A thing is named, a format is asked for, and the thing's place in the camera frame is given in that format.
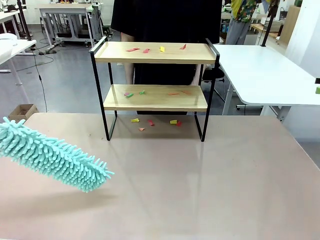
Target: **two-tier shelf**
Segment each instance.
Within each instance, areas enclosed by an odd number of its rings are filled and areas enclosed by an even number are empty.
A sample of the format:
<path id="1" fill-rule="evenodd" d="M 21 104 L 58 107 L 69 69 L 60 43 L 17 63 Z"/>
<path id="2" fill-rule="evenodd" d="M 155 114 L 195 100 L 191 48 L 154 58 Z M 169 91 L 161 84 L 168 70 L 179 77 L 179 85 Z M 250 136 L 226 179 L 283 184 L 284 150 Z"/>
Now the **two-tier shelf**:
<path id="1" fill-rule="evenodd" d="M 208 103 L 201 89 L 201 79 L 204 64 L 219 67 L 220 54 L 214 45 L 206 39 L 204 43 L 188 43 L 185 49 L 180 49 L 185 43 L 164 42 L 120 42 L 107 41 L 103 37 L 89 52 L 93 66 L 96 88 L 98 92 L 102 119 L 106 138 L 110 141 L 115 123 L 117 111 L 180 111 L 194 112 L 195 122 L 203 142 L 210 114 L 212 96 L 215 87 L 215 79 L 212 79 Z M 127 50 L 139 48 L 139 50 L 128 52 Z M 111 87 L 103 100 L 97 70 L 97 63 L 107 63 L 109 69 Z M 111 63 L 146 63 L 146 64 L 201 64 L 198 86 L 193 85 L 130 85 L 114 84 Z M 168 95 L 169 93 L 186 92 L 187 94 Z M 124 93 L 133 93 L 126 98 Z M 114 111 L 115 118 L 108 130 L 105 111 Z M 197 112 L 206 112 L 203 131 L 201 130 Z"/>

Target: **black shirt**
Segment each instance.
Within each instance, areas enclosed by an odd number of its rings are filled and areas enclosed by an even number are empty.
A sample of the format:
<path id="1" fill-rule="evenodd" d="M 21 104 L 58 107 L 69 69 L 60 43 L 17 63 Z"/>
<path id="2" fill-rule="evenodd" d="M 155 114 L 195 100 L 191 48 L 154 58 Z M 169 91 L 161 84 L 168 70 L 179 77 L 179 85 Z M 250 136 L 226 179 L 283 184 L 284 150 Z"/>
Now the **black shirt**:
<path id="1" fill-rule="evenodd" d="M 222 0 L 114 0 L 111 28 L 135 42 L 218 43 L 221 8 Z M 193 64 L 139 63 L 134 84 L 189 85 L 195 72 Z"/>

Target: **shelf bottom tier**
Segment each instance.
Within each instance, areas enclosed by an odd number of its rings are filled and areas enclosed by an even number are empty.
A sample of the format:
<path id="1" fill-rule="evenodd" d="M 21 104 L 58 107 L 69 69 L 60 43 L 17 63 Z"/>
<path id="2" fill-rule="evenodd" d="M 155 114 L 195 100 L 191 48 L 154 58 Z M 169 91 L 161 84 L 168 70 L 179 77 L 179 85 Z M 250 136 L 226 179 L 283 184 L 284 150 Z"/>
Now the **shelf bottom tier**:
<path id="1" fill-rule="evenodd" d="M 112 84 L 103 107 L 114 111 L 205 112 L 208 104 L 200 86 Z"/>

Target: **turquoise microfiber duster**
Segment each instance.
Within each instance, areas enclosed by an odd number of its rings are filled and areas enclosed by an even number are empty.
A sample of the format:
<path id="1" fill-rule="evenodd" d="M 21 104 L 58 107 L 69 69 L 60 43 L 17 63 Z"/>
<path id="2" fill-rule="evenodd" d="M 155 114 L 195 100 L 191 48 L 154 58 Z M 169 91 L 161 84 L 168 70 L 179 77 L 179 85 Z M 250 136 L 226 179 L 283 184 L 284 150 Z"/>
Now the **turquoise microfiber duster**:
<path id="1" fill-rule="evenodd" d="M 107 170 L 107 163 L 95 161 L 77 146 L 46 137 L 24 126 L 25 120 L 16 123 L 3 118 L 0 124 L 0 157 L 11 157 L 39 173 L 53 176 L 64 184 L 72 185 L 83 192 L 90 192 L 106 182 L 114 173 Z"/>

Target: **gray floor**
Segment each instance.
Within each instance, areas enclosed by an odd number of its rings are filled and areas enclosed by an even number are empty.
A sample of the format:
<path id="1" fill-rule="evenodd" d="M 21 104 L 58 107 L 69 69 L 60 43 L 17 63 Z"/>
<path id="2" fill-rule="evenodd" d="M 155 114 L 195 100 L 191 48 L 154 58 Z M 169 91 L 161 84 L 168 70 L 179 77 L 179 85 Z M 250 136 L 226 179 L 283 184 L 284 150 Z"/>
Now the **gray floor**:
<path id="1" fill-rule="evenodd" d="M 36 47 L 46 46 L 46 36 L 39 27 L 30 28 L 33 39 L 37 40 Z M 115 33 L 113 41 L 119 41 L 120 35 Z M 46 96 L 48 112 L 55 113 L 100 113 L 98 94 L 94 73 L 88 53 L 89 48 L 84 45 L 67 45 L 67 47 L 57 47 L 56 54 L 48 57 L 54 59 L 53 62 L 38 66 L 42 78 L 44 92 Z M 46 56 L 37 55 L 36 63 L 42 64 L 50 62 Z M 35 65 L 33 56 L 15 56 L 13 58 L 17 70 L 28 68 Z M 6 63 L 0 65 L 0 69 L 8 69 Z M 98 65 L 100 85 L 103 97 L 107 95 L 110 87 L 108 67 L 103 64 Z M 123 66 L 112 64 L 113 80 L 116 84 L 124 84 L 125 73 Z M 37 106 L 40 112 L 45 112 L 45 102 L 41 83 L 35 67 L 31 67 L 18 72 L 25 87 L 30 101 Z M 216 82 L 216 90 L 225 98 L 229 80 Z M 201 85 L 204 95 L 208 98 L 210 83 Z M 0 74 L 0 122 L 4 116 L 8 116 L 19 104 L 23 104 L 20 92 L 15 85 L 12 74 Z M 241 104 L 238 97 L 232 97 L 230 115 L 259 115 L 260 110 L 244 109 L 236 110 L 236 104 Z M 211 105 L 212 115 L 221 115 L 224 102 L 214 93 Z M 312 157 L 315 163 L 320 166 L 318 144 L 304 143 L 303 148 Z"/>

